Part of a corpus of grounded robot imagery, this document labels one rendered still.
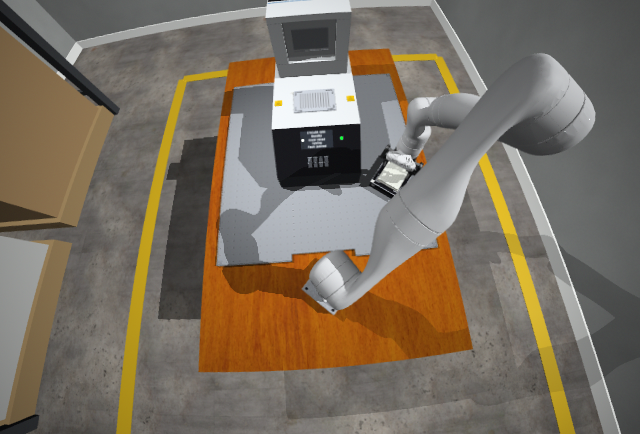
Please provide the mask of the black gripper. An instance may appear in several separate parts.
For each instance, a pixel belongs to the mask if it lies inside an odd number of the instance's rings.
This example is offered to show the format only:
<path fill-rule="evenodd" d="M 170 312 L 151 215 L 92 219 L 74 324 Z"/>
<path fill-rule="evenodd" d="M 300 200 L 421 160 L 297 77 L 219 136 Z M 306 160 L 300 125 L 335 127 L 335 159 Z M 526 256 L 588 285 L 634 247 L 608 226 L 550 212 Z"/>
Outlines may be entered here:
<path fill-rule="evenodd" d="M 391 149 L 390 147 L 391 147 L 391 146 L 388 144 L 388 145 L 386 146 L 386 148 L 384 149 L 384 151 L 382 152 L 382 154 L 380 155 L 380 158 L 383 158 L 383 159 L 384 159 L 384 161 L 383 161 L 383 166 L 384 166 L 384 167 L 385 167 L 385 166 L 386 166 L 386 164 L 388 163 L 388 160 L 386 159 L 387 153 L 388 153 L 389 151 L 397 151 L 397 149 L 396 149 L 396 148 L 393 150 L 393 149 Z M 388 152 L 387 152 L 387 151 L 388 151 Z M 385 155 L 385 154 L 386 154 L 386 155 Z M 416 158 L 417 158 L 417 157 L 416 157 Z M 416 158 L 415 158 L 415 159 L 412 159 L 412 160 L 413 160 L 413 161 L 415 161 L 415 160 L 416 160 Z M 406 179 L 407 179 L 407 178 L 409 179 L 412 175 L 417 174 L 417 173 L 421 170 L 421 168 L 423 167 L 423 165 L 424 165 L 424 163 L 422 163 L 422 162 L 420 162 L 420 164 L 419 164 L 419 163 L 417 163 L 417 162 L 415 161 L 414 163 L 416 164 L 416 170 L 414 169 L 412 172 L 411 172 L 411 171 L 408 171 L 408 175 L 406 176 Z M 418 168 L 417 168 L 417 167 L 418 167 Z"/>

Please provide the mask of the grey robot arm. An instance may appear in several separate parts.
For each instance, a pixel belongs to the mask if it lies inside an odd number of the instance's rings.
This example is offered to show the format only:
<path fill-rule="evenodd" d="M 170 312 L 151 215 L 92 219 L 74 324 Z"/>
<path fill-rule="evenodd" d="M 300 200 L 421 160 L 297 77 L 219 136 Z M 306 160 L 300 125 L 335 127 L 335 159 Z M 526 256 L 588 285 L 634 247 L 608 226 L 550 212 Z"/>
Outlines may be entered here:
<path fill-rule="evenodd" d="M 531 155 L 552 155 L 583 140 L 594 122 L 590 99 L 544 53 L 513 64 L 482 97 L 454 93 L 413 99 L 406 129 L 397 151 L 387 153 L 388 161 L 413 171 L 412 159 L 430 137 L 430 126 L 456 130 L 381 209 L 363 272 L 342 250 L 316 262 L 309 279 L 318 295 L 335 310 L 345 309 L 445 232 L 459 213 L 473 170 L 496 141 Z"/>

